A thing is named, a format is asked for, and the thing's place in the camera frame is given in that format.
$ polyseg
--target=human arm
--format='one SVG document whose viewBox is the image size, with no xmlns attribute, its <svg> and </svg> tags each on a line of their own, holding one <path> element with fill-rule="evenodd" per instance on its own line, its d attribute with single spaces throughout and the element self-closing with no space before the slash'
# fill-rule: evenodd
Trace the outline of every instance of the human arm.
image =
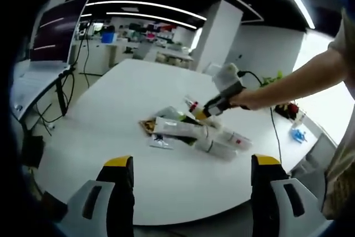
<svg viewBox="0 0 355 237">
<path fill-rule="evenodd" d="M 336 85 L 345 80 L 348 73 L 342 55 L 329 48 L 290 75 L 263 88 L 245 90 L 232 97 L 230 103 L 246 105 L 253 110 L 287 103 Z"/>
</svg>

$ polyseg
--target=black cable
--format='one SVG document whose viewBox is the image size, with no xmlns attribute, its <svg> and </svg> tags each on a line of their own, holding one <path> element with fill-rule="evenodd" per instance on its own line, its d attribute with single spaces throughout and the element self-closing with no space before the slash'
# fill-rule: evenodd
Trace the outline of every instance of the black cable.
<svg viewBox="0 0 355 237">
<path fill-rule="evenodd" d="M 258 76 L 256 76 L 255 73 L 253 73 L 253 72 L 250 72 L 250 71 L 248 71 L 248 70 L 246 70 L 246 71 L 240 70 L 240 71 L 238 71 L 237 75 L 238 75 L 238 77 L 243 77 L 243 76 L 244 76 L 245 74 L 247 74 L 247 73 L 253 75 L 253 76 L 257 79 L 257 81 L 260 83 L 260 86 L 262 86 L 261 80 L 260 80 L 260 79 L 258 78 Z"/>
<path fill-rule="evenodd" d="M 72 101 L 72 98 L 73 98 L 73 93 L 74 93 L 74 86 L 75 86 L 75 76 L 73 73 L 70 74 L 70 76 L 72 76 L 72 91 L 70 92 L 70 96 L 69 96 L 69 100 L 68 100 L 68 104 L 67 104 L 67 109 L 69 108 L 69 104 L 71 103 Z"/>
<path fill-rule="evenodd" d="M 85 72 L 85 69 L 87 67 L 87 62 L 88 62 L 88 59 L 89 59 L 89 55 L 90 55 L 90 49 L 89 49 L 89 40 L 87 39 L 87 47 L 88 47 L 88 55 L 87 55 L 87 58 L 85 60 L 85 64 L 84 64 L 84 69 L 83 69 L 83 74 L 85 76 L 85 80 L 87 81 L 87 84 L 88 84 L 88 88 L 90 87 L 90 83 L 89 83 L 89 80 L 88 80 L 88 76 Z"/>
<path fill-rule="evenodd" d="M 245 74 L 247 74 L 247 73 L 253 75 L 253 76 L 257 79 L 257 81 L 260 83 L 260 86 L 262 86 L 261 80 L 260 80 L 260 79 L 258 78 L 258 76 L 256 76 L 255 73 L 253 73 L 253 72 L 250 72 L 250 71 L 248 71 L 248 70 L 246 70 L 246 71 L 240 70 L 240 71 L 237 73 L 237 75 L 238 75 L 238 77 L 243 77 L 243 76 L 244 76 Z M 278 134 L 277 134 L 276 126 L 275 126 L 275 121 L 273 120 L 273 111 L 272 111 L 272 108 L 270 108 L 270 113 L 271 113 L 272 126 L 273 126 L 273 129 L 275 130 L 275 135 L 276 135 L 276 139 L 277 139 L 278 154 L 279 154 L 279 156 L 280 156 L 280 163 L 281 163 L 281 165 L 282 165 L 281 145 L 280 145 L 280 140 L 279 140 L 279 138 L 278 138 Z"/>
<path fill-rule="evenodd" d="M 45 124 L 45 120 L 44 120 L 44 118 L 43 118 L 43 115 L 42 115 L 42 114 L 39 112 L 39 110 L 38 110 L 37 104 L 35 105 L 35 109 L 36 109 L 36 112 L 37 112 L 37 114 L 39 115 L 40 119 L 42 120 L 42 123 L 43 123 L 43 126 L 44 126 L 45 130 L 47 131 L 47 133 L 48 133 L 50 136 L 52 136 L 52 134 L 50 133 L 50 131 L 49 131 L 48 127 L 47 127 L 47 125 Z"/>
<path fill-rule="evenodd" d="M 72 97 L 73 97 L 73 93 L 74 93 L 74 86 L 75 86 L 74 74 L 73 74 L 73 73 L 70 73 L 69 75 L 72 76 L 72 78 L 73 78 L 72 91 L 71 91 L 71 93 L 70 93 L 69 99 L 67 98 L 67 96 L 66 96 L 66 95 L 64 94 L 64 92 L 63 92 L 64 97 L 67 99 L 67 106 L 66 106 L 67 109 L 69 108 L 69 104 L 70 104 L 70 102 L 72 101 Z M 63 117 L 63 115 L 60 115 L 59 117 L 57 117 L 57 118 L 55 118 L 55 119 L 46 120 L 46 119 L 42 116 L 41 119 L 42 119 L 42 121 L 44 121 L 44 122 L 46 122 L 46 123 L 53 123 L 53 122 L 57 121 L 58 119 L 60 119 L 60 118 L 62 118 L 62 117 Z"/>
<path fill-rule="evenodd" d="M 273 129 L 275 130 L 276 139 L 277 139 L 278 154 L 279 154 L 279 156 L 280 156 L 280 164 L 282 165 L 282 158 L 281 158 L 281 145 L 280 145 L 280 140 L 279 140 L 279 138 L 278 138 L 278 134 L 277 134 L 277 130 L 276 130 L 276 126 L 275 126 L 275 122 L 273 121 L 273 112 L 272 112 L 272 108 L 270 108 L 270 113 L 271 113 L 271 121 L 272 121 Z"/>
<path fill-rule="evenodd" d="M 67 95 L 63 92 L 63 95 L 64 95 L 64 99 L 65 99 L 65 103 L 67 104 L 67 106 L 68 106 L 68 97 L 67 97 Z"/>
<path fill-rule="evenodd" d="M 80 41 L 80 45 L 79 45 L 79 49 L 78 49 L 77 58 L 75 59 L 75 61 L 74 61 L 74 63 L 73 63 L 72 66 L 75 66 L 76 63 L 78 62 L 79 55 L 80 55 L 80 50 L 82 49 L 82 45 L 83 45 L 83 41 L 84 41 L 84 40 L 85 40 L 85 38 L 84 38 L 84 36 L 83 36 L 82 40 Z M 67 81 L 67 79 L 68 79 L 68 76 L 66 76 L 66 78 L 64 79 L 64 82 L 62 83 L 62 87 L 65 85 L 65 82 Z"/>
</svg>

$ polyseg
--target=sleeve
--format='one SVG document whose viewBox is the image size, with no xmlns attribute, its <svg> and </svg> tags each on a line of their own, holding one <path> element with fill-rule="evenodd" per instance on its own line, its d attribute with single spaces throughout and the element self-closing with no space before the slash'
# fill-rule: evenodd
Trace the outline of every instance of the sleeve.
<svg viewBox="0 0 355 237">
<path fill-rule="evenodd" d="M 355 21 L 350 18 L 347 11 L 342 11 L 343 19 L 339 32 L 335 40 L 329 44 L 329 47 L 338 51 L 350 65 L 355 69 Z"/>
</svg>

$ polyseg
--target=monitor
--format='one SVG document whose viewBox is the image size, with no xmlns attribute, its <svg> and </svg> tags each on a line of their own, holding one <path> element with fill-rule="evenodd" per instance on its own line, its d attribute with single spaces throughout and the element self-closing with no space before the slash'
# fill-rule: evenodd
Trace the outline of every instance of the monitor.
<svg viewBox="0 0 355 237">
<path fill-rule="evenodd" d="M 75 29 L 88 0 L 69 0 L 43 13 L 31 61 L 68 63 Z"/>
</svg>

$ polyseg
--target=desk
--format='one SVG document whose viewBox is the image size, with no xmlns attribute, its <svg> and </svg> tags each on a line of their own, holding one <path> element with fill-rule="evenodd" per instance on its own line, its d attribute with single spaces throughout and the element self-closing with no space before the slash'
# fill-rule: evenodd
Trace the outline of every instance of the desk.
<svg viewBox="0 0 355 237">
<path fill-rule="evenodd" d="M 148 146 L 138 121 L 173 105 L 187 111 L 183 97 L 205 102 L 217 94 L 211 77 L 164 64 L 126 59 L 88 89 L 55 126 L 36 181 L 63 202 L 87 180 L 95 179 L 111 158 L 134 158 L 135 225 L 166 225 L 206 218 L 250 199 L 251 155 L 278 158 L 270 110 L 228 110 L 222 123 L 254 145 L 231 162 L 177 142 L 174 150 Z M 289 172 L 316 138 L 299 144 L 291 122 L 275 114 L 282 162 Z"/>
<path fill-rule="evenodd" d="M 43 114 L 50 106 L 52 96 L 44 96 L 54 86 L 56 87 L 62 115 L 65 115 L 67 108 L 63 98 L 61 80 L 73 72 L 73 68 L 67 70 L 52 70 L 49 68 L 48 70 L 38 70 L 37 72 L 30 69 L 30 60 L 18 62 L 14 66 L 13 83 L 10 94 L 12 113 L 17 117 L 25 132 L 31 130 L 37 123 L 39 119 L 37 109 Z M 31 84 L 29 84 L 31 80 L 21 80 L 21 76 L 26 75 L 27 73 L 33 73 L 32 75 L 39 80 L 38 86 L 31 86 Z M 14 108 L 15 105 L 21 105 L 23 108 L 21 110 L 16 110 Z"/>
<path fill-rule="evenodd" d="M 171 49 L 166 49 L 166 48 L 160 48 L 157 49 L 159 53 L 166 55 L 168 57 L 175 57 L 175 58 L 181 58 L 184 60 L 189 60 L 189 61 L 194 61 L 193 58 L 191 58 L 189 55 L 184 54 L 181 51 L 175 51 L 175 50 L 171 50 Z"/>
<path fill-rule="evenodd" d="M 76 60 L 81 41 L 73 43 L 71 63 Z M 126 47 L 137 48 L 139 43 L 118 41 L 113 43 L 101 43 L 100 40 L 89 40 L 89 58 L 87 41 L 84 40 L 78 57 L 78 72 L 91 75 L 104 75 L 116 63 L 121 62 L 131 54 L 124 54 Z"/>
</svg>

